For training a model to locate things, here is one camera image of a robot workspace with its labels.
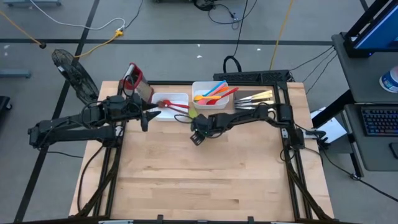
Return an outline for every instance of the white plastic piece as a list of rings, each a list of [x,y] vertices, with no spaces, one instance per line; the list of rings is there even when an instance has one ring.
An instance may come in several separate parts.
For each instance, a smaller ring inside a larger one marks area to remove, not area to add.
[[[217,84],[219,84],[220,81],[211,81],[211,82],[194,82],[192,84],[192,101],[193,101],[193,106],[196,109],[224,109],[226,105],[229,102],[229,96],[226,96],[216,102],[215,105],[199,105],[197,104],[193,99],[196,95],[203,95],[209,92],[211,89],[214,88]],[[217,94],[216,96],[222,96],[226,93],[222,92],[220,94]]]
[[[172,103],[189,105],[189,96],[186,93],[155,93],[152,96],[152,103],[157,103],[160,100],[170,100]],[[188,109],[173,106],[175,109],[188,113]],[[157,121],[176,121],[174,115],[180,114],[177,111],[168,108],[154,108],[151,111],[161,111],[159,115],[155,117]],[[181,121],[186,121],[183,117],[178,117]]]
[[[311,113],[311,118],[314,118],[318,113],[321,113],[325,107],[320,108],[317,111]],[[318,131],[326,132],[326,135],[322,138],[328,138],[325,142],[332,143],[334,140],[342,137],[343,135],[347,134],[347,131],[342,127],[342,125],[336,120],[336,118],[330,119],[324,125],[317,128]]]

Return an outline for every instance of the wooden table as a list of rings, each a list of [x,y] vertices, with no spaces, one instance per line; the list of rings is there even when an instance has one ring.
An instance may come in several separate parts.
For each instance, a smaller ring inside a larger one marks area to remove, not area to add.
[[[117,86],[117,82],[103,82],[99,98],[115,95]],[[295,122],[304,128],[312,127],[303,84],[288,83],[288,86]],[[191,98],[191,86],[153,87],[155,92],[182,92]],[[239,89],[272,88],[240,86]],[[220,111],[198,110],[203,114]],[[233,112],[232,100],[222,111]],[[163,214],[165,220],[244,221],[253,216],[256,221],[294,221],[286,168],[279,158],[282,150],[279,129],[265,122],[244,124],[220,138],[206,139],[200,146],[191,142],[192,134],[189,124],[178,122],[153,120],[147,133],[141,131],[138,121],[127,124],[111,218],[153,220]],[[305,145],[318,149],[314,140],[306,140]],[[87,143],[81,168],[99,147],[99,142]],[[332,217],[320,157],[307,150],[301,154],[308,191]],[[86,171],[82,205],[98,186],[103,156],[104,150]],[[70,214],[77,212],[78,184]],[[298,200],[303,207],[301,197]]]

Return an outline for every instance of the keyboard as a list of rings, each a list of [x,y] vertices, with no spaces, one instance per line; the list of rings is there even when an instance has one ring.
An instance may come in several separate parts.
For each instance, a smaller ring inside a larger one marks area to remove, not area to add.
[[[398,136],[398,106],[362,106],[367,136]]]
[[[293,77],[288,70],[272,70],[261,72],[234,72],[234,73],[217,73],[213,75],[214,81],[242,82],[242,83],[275,83],[275,82],[291,82]]]

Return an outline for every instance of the wheel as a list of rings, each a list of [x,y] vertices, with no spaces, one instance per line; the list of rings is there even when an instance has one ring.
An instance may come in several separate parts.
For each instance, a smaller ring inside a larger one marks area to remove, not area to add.
[[[7,106],[6,106],[6,109],[7,110],[11,110],[12,109],[12,104],[8,103]]]

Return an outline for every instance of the concrete floor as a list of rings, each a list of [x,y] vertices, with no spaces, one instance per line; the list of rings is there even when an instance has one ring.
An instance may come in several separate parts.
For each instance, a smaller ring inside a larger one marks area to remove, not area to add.
[[[229,25],[212,23],[206,12],[183,0],[164,1],[160,4],[144,1],[140,16],[125,31],[122,39],[234,40],[238,36],[238,30],[232,30]],[[134,17],[139,2],[100,0],[93,26],[101,26],[114,17],[129,21]],[[63,1],[62,7],[47,6],[44,9],[62,22],[85,24],[93,3],[94,0],[68,0]],[[223,3],[237,13],[244,7],[243,0]],[[244,21],[242,39],[276,40],[288,5],[289,0],[259,1]],[[38,10],[28,7],[8,8],[0,4],[0,10],[36,38],[80,39],[83,31],[57,25]],[[359,0],[295,1],[282,40],[330,41],[332,34],[347,31],[363,12]],[[222,9],[212,13],[220,20],[228,20]],[[118,27],[115,22],[103,30],[90,31],[88,39],[108,39]],[[30,79],[0,80],[0,95],[10,96],[14,104],[14,109],[2,121],[0,129],[0,178],[3,180],[0,184],[0,223],[6,223],[14,220],[38,155],[27,143],[27,129],[42,119],[51,118],[64,79],[53,65],[50,51],[41,50],[34,44],[2,41],[25,38],[3,18],[0,19],[0,30],[0,68],[26,68],[33,74]],[[280,45],[274,69],[293,68],[329,47],[306,44],[310,45]],[[93,46],[85,44],[83,51]],[[48,44],[47,48],[61,48],[74,54],[77,44]],[[98,86],[104,80],[119,79],[129,62],[136,62],[148,80],[211,80],[214,73],[222,72],[222,61],[226,55],[233,53],[234,48],[235,45],[230,44],[110,44],[82,58],[80,63]],[[240,45],[236,58],[243,70],[267,70],[273,48],[273,45]],[[295,70],[295,79],[302,81],[318,62],[316,60]],[[322,68],[306,81],[306,89]],[[234,71],[234,67],[231,65],[229,70]],[[310,109],[327,106],[347,89],[343,71],[335,59],[308,94]],[[79,113],[82,106],[74,92],[69,91],[61,116]],[[51,150],[83,155],[84,148],[85,142],[70,142],[58,143]],[[349,155],[333,154],[333,150],[340,151],[342,148],[349,148],[345,139],[332,145],[330,157],[337,164],[353,170]],[[48,155],[24,220],[66,217],[80,166],[79,159]],[[336,218],[358,223],[398,223],[398,204],[349,179],[328,162],[325,162],[324,170]],[[364,180],[398,197],[398,173],[365,172]]]

